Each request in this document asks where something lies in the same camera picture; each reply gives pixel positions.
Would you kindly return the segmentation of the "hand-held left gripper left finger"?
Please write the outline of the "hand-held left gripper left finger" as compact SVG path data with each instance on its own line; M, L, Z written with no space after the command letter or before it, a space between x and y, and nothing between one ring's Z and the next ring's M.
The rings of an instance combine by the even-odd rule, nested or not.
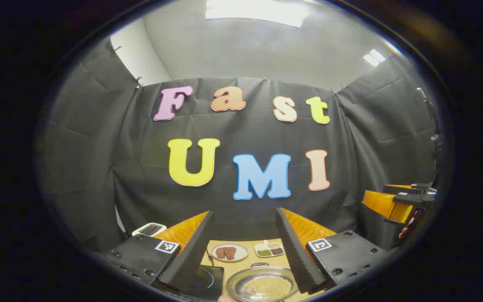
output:
M155 236L137 234L103 254L119 273L144 286L188 290L199 269L214 226L205 211Z

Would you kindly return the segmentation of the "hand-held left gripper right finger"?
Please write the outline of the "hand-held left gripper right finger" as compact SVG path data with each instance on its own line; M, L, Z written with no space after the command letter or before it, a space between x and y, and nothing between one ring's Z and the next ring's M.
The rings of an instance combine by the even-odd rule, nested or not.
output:
M336 233L285 208L276 209L275 224L301 293L358 279L393 253L354 231Z

